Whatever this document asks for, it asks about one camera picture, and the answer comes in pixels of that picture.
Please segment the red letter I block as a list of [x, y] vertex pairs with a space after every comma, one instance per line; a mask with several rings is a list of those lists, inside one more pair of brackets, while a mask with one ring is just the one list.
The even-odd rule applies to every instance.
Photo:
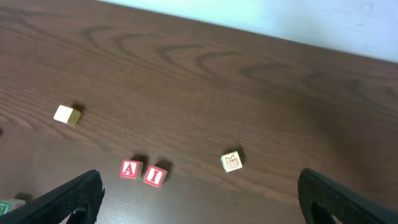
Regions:
[[164, 183], [166, 175], [166, 170], [157, 166], [149, 166], [144, 176], [144, 183], [159, 188]]

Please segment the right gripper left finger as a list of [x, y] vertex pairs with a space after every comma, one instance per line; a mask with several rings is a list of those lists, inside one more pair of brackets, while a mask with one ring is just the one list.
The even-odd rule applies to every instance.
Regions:
[[104, 197], [100, 173], [89, 170], [39, 198], [1, 216], [1, 223], [94, 224]]

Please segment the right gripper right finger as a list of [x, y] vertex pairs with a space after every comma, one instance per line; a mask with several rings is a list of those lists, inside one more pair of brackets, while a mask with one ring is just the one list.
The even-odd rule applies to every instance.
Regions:
[[309, 168], [297, 182], [299, 205], [306, 223], [397, 223], [397, 212], [368, 200]]

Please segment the red letter A block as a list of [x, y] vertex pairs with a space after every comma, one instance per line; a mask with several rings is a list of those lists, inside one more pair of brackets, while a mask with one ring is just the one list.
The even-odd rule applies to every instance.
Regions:
[[140, 179], [142, 176], [143, 162], [123, 160], [119, 176], [125, 179]]

